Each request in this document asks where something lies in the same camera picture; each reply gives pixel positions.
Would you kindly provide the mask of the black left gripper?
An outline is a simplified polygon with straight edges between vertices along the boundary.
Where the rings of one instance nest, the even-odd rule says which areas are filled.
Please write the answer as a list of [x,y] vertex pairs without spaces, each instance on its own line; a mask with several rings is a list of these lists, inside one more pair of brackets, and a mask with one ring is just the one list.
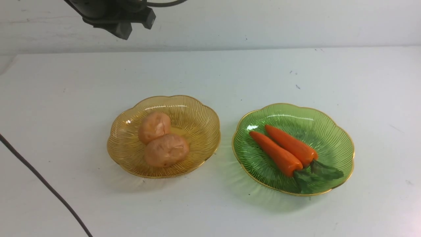
[[103,29],[119,39],[127,40],[132,23],[151,29],[156,15],[146,0],[66,0],[82,20],[93,28]]

